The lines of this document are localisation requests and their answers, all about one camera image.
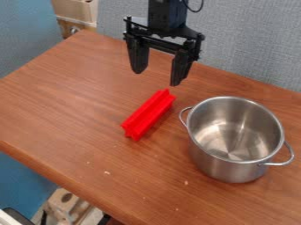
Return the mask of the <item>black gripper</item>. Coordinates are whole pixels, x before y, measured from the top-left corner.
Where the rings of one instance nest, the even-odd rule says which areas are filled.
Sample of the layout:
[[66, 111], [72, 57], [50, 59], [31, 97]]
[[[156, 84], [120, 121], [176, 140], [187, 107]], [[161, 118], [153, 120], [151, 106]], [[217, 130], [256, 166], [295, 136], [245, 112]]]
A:
[[175, 54], [171, 61], [169, 85], [177, 86], [187, 78], [193, 56], [199, 55], [204, 35], [185, 25], [171, 30], [148, 26], [148, 20], [140, 17], [122, 18], [130, 70], [140, 74], [148, 66], [149, 48]]

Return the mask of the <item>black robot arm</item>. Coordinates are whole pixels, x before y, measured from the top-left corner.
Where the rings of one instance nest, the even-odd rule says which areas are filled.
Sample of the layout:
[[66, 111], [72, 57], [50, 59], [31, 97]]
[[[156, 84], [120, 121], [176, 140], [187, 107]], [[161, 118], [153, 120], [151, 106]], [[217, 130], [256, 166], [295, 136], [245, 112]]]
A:
[[200, 43], [204, 35], [187, 25], [188, 0], [148, 0], [145, 18], [125, 16], [125, 40], [130, 70], [140, 74], [148, 67], [149, 49], [172, 54], [169, 86], [177, 86], [187, 78], [192, 62], [199, 59]]

